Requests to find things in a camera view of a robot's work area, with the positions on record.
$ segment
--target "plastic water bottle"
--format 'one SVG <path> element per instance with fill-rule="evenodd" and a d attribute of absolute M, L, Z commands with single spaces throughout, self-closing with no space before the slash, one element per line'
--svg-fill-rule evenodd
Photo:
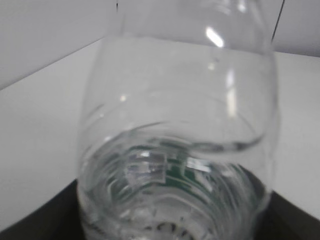
<path fill-rule="evenodd" d="M 86 238 L 252 239 L 279 124 L 259 3 L 107 3 L 79 134 Z"/>

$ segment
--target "white wall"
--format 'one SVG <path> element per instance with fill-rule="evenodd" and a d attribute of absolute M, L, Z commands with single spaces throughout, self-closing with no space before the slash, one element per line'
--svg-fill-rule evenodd
<path fill-rule="evenodd" d="M 282 0 L 261 0 L 270 29 Z M 107 0 L 0 0 L 0 89 L 104 35 Z"/>
<path fill-rule="evenodd" d="M 320 0 L 285 0 L 274 46 L 279 52 L 320 57 Z"/>

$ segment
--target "white table surface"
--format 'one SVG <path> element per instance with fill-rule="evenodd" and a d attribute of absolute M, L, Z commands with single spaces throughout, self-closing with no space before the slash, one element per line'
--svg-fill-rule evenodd
<path fill-rule="evenodd" d="M 82 95 L 100 44 L 0 91 L 0 231 L 75 179 Z M 276 58 L 282 128 L 274 189 L 320 219 L 320 58 Z"/>

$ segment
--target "water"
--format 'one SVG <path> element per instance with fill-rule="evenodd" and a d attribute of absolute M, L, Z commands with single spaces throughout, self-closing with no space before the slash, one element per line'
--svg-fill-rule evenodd
<path fill-rule="evenodd" d="M 121 134 L 81 170 L 78 196 L 87 239 L 248 239 L 264 187 L 240 165 L 219 159 L 258 144 Z M 211 160 L 196 157 L 203 149 L 211 149 Z"/>

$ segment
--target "black surface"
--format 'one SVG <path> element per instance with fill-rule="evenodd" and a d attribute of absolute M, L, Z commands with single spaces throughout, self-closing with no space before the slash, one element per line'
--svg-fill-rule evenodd
<path fill-rule="evenodd" d="M 51 201 L 0 232 L 0 240 L 85 240 L 72 182 Z M 320 240 L 320 222 L 273 193 L 255 240 Z"/>

